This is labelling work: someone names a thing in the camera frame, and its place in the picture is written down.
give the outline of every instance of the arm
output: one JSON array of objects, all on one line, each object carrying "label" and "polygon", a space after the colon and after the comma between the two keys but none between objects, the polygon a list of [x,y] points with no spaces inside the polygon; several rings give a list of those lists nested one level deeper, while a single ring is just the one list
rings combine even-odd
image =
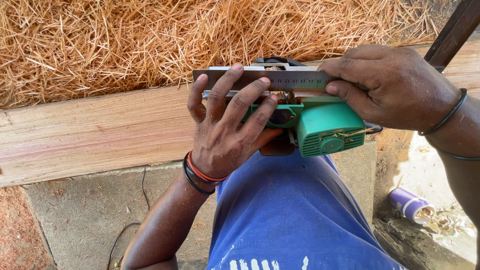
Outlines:
[{"label": "arm", "polygon": [[[197,79],[189,96],[188,108],[197,123],[192,164],[212,178],[230,174],[260,147],[282,133],[281,129],[265,128],[276,107],[275,95],[265,98],[255,113],[244,124],[240,123],[248,107],[268,89],[270,80],[267,78],[246,86],[225,108],[225,96],[242,73],[241,64],[229,69],[210,92],[207,107],[202,104],[202,92],[208,82],[206,75]],[[206,192],[215,189],[191,178]],[[208,195],[197,191],[181,172],[140,225],[127,248],[122,269],[178,269],[175,253],[185,241],[207,198]]]},{"label": "arm", "polygon": [[[362,119],[389,128],[429,131],[452,110],[461,95],[456,86],[409,48],[363,45],[340,59],[325,62],[319,70],[370,88],[366,93],[350,82],[332,81],[326,91],[341,97]],[[480,157],[480,100],[469,97],[453,118],[428,139],[448,153]],[[480,161],[439,155],[453,194],[478,228]]]}]

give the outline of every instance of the finger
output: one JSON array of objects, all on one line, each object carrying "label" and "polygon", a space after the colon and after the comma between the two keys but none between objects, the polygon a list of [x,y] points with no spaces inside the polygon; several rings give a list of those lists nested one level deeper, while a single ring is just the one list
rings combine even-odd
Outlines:
[{"label": "finger", "polygon": [[278,98],[275,95],[266,97],[257,110],[250,115],[240,129],[240,134],[247,142],[254,142],[262,130],[265,128],[268,120],[276,108]]},{"label": "finger", "polygon": [[240,90],[228,103],[227,109],[225,110],[224,118],[222,118],[225,119],[225,124],[228,126],[237,126],[242,120],[242,118],[245,116],[248,107],[252,105],[255,100],[257,100],[261,93],[267,91],[269,86],[270,80],[266,77],[263,77],[255,80],[253,83],[245,86],[242,90]]},{"label": "finger", "polygon": [[193,83],[192,89],[188,96],[187,108],[195,122],[200,123],[205,119],[206,108],[202,104],[202,93],[208,83],[207,74],[198,76],[197,80]]},{"label": "finger", "polygon": [[225,96],[242,73],[242,64],[236,63],[213,86],[207,101],[207,118],[211,122],[215,123],[222,118],[225,111]]},{"label": "finger", "polygon": [[262,132],[258,135],[257,139],[252,144],[252,154],[258,151],[258,149],[262,148],[266,145],[269,141],[273,140],[277,136],[283,133],[281,128],[265,128]]},{"label": "finger", "polygon": [[342,58],[381,60],[391,53],[392,48],[380,44],[364,44],[349,49]]},{"label": "finger", "polygon": [[376,122],[376,105],[365,91],[346,81],[332,81],[325,89],[345,101],[363,120]]},{"label": "finger", "polygon": [[325,71],[330,76],[359,83],[374,90],[380,86],[377,80],[380,72],[379,65],[378,60],[359,60],[342,57],[322,63],[317,70]]}]

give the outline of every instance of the wooden plank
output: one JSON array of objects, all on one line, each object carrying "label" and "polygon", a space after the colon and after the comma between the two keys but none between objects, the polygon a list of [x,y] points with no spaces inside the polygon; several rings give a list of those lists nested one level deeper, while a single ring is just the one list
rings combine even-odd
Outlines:
[{"label": "wooden plank", "polygon": [[[479,62],[469,41],[445,76],[480,98]],[[182,85],[4,110],[0,187],[181,159],[193,144],[187,96]]]}]

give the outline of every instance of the purple cup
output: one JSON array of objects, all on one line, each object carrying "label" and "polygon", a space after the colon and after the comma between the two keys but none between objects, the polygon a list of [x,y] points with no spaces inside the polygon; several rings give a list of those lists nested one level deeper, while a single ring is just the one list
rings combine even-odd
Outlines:
[{"label": "purple cup", "polygon": [[425,224],[430,221],[427,216],[417,216],[424,209],[430,210],[432,216],[435,215],[435,207],[429,201],[401,187],[390,192],[389,197],[390,204],[415,223]]}]

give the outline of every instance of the metal ruler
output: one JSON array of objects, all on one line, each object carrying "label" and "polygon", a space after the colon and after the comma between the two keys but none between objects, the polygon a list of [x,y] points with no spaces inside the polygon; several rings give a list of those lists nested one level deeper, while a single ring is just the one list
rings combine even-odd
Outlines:
[{"label": "metal ruler", "polygon": [[[208,84],[205,90],[209,91],[225,72],[226,70],[194,70],[193,79],[197,80],[201,74],[207,74]],[[231,91],[240,91],[261,77],[270,79],[268,91],[286,92],[325,92],[325,85],[334,79],[323,71],[245,70]]]}]

